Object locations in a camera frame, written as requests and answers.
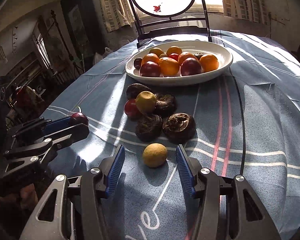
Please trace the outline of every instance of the chair back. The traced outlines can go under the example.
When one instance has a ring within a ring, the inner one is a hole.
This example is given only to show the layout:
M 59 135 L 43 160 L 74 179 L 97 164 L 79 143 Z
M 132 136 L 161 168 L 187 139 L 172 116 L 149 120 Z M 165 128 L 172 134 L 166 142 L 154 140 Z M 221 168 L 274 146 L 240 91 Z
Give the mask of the chair back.
M 137 0 L 129 0 L 133 15 L 135 17 L 135 26 L 138 32 L 138 43 L 137 47 L 139 48 L 143 43 L 143 41 L 155 38 L 158 36 L 165 36 L 165 35 L 173 35 L 173 34 L 207 34 L 208 41 L 212 42 L 211 33 L 210 33 L 210 25 L 209 25 L 209 19 L 208 19 L 208 12 L 207 12 L 207 6 L 205 3 L 205 0 L 202 0 L 202 7 L 203 7 L 203 13 L 204 17 L 191 17 L 191 18 L 173 18 L 176 16 L 179 16 L 183 13 L 185 13 L 187 10 L 191 8 L 191 6 L 194 3 L 194 0 L 190 0 L 190 3 L 181 11 L 174 12 L 170 15 L 160 14 L 161 12 L 161 6 L 152 6 L 154 7 L 154 12 L 149 11 L 149 6 L 147 6 L 148 10 L 145 9 L 143 6 L 138 4 Z M 165 20 L 159 20 L 155 22 L 150 22 L 143 24 L 141 20 L 138 17 L 138 14 L 136 13 L 136 10 L 134 7 L 137 7 L 140 11 L 144 12 L 147 15 L 150 15 L 152 17 L 158 17 L 158 18 L 168 18 Z M 150 30 L 149 32 L 145 32 L 145 27 L 155 26 L 155 25 L 161 25 L 161 24 L 169 24 L 169 23 L 175 23 L 175 22 L 183 22 L 183 21 L 204 21 L 205 27 L 198 27 L 196 25 L 189 25 L 189 26 L 174 26 L 174 27 L 166 27 L 166 28 L 158 28 Z

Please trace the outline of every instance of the gauge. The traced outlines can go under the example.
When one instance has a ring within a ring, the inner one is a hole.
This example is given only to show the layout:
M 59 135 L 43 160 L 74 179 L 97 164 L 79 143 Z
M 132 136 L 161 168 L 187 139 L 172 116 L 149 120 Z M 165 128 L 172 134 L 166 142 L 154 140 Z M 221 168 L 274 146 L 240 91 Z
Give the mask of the gauge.
M 3 101 L 6 95 L 6 91 L 4 90 L 4 87 L 0 90 L 0 100 Z

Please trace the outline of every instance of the metal chair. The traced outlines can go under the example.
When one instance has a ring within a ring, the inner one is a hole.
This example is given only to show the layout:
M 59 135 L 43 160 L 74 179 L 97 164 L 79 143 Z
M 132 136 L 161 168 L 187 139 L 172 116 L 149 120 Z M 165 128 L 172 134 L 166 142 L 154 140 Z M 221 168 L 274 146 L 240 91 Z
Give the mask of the metal chair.
M 189 5 L 183 9 L 182 11 L 172 14 L 172 15 L 157 15 L 154 13 L 150 13 L 149 11 L 146 11 L 144 8 L 142 8 L 136 0 L 129 0 L 129 3 L 131 5 L 131 9 L 133 12 L 133 15 L 135 17 L 135 25 L 138 32 L 138 43 L 137 47 L 139 48 L 141 46 L 141 42 L 150 38 L 155 38 L 158 36 L 165 36 L 165 35 L 172 35 L 172 34 L 207 34 L 208 35 L 208 41 L 212 42 L 212 37 L 210 33 L 210 26 L 209 26 L 209 19 L 208 19 L 208 12 L 207 12 L 207 6 L 205 3 L 205 0 L 202 0 L 202 7 L 204 12 L 204 17 L 193 17 L 193 18 L 175 18 L 173 17 L 181 15 L 185 13 L 194 3 L 194 0 L 191 0 Z M 136 10 L 134 8 L 136 6 L 140 11 L 144 12 L 147 15 L 158 17 L 158 18 L 169 18 L 168 20 L 160 20 L 156 22 L 151 22 L 147 24 L 142 24 L 141 20 L 138 17 L 138 14 L 136 13 Z M 167 23 L 174 23 L 174 22 L 182 22 L 182 21 L 205 21 L 206 27 L 198 27 L 195 25 L 190 26 L 175 26 L 175 27 L 167 27 L 167 28 L 159 28 L 150 30 L 149 32 L 145 32 L 144 28 L 149 26 L 154 26 L 158 24 L 167 24 Z

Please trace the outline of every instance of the table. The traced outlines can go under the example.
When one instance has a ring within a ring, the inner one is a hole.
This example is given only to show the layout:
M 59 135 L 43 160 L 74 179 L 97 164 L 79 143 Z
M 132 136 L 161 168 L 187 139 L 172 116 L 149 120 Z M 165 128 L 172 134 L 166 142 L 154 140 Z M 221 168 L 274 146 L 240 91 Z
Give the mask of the table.
M 268 38 L 212 31 L 213 41 L 229 49 L 230 67 L 242 97 L 245 120 L 244 176 L 258 194 L 283 240 L 300 226 L 300 63 Z M 175 40 L 203 40 L 202 35 L 157 37 L 140 48 Z M 126 148 L 126 159 L 116 192 L 103 201 L 111 239 L 189 239 L 197 201 L 183 195 L 174 149 L 161 135 L 155 142 L 168 147 L 162 167 L 142 162 L 148 145 L 134 134 L 127 119 L 125 90 L 135 81 L 125 74 L 125 63 L 137 51 L 137 41 L 101 60 L 72 83 L 42 116 L 58 119 L 78 111 L 89 117 L 87 139 L 59 151 L 49 167 L 57 174 L 81 175 Z M 152 87 L 176 96 L 178 112 L 192 114 L 197 124 L 186 152 L 218 175 L 234 177 L 242 156 L 242 119 L 234 78 L 223 76 L 189 87 Z M 225 200 L 221 200 L 224 209 Z

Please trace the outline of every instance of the fan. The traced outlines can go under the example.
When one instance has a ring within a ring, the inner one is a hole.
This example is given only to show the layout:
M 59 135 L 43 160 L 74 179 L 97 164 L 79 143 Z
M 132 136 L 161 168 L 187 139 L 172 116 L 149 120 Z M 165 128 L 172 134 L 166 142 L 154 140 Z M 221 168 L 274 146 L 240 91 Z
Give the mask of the fan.
M 57 37 L 49 37 L 47 41 L 44 41 L 44 46 L 48 52 L 48 55 L 51 55 L 52 57 L 58 57 L 62 55 L 63 45 Z

